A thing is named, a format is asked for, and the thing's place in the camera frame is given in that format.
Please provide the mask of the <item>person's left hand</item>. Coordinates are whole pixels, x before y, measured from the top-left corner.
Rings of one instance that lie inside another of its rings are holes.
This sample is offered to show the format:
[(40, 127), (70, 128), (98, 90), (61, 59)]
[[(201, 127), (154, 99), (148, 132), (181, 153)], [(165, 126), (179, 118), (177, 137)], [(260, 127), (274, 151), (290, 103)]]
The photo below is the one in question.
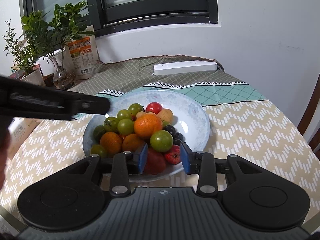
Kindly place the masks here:
[(10, 142), (11, 136), (9, 130), (7, 129), (0, 150), (0, 189), (3, 187), (5, 181), (5, 168), (8, 158), (8, 149), (10, 146)]

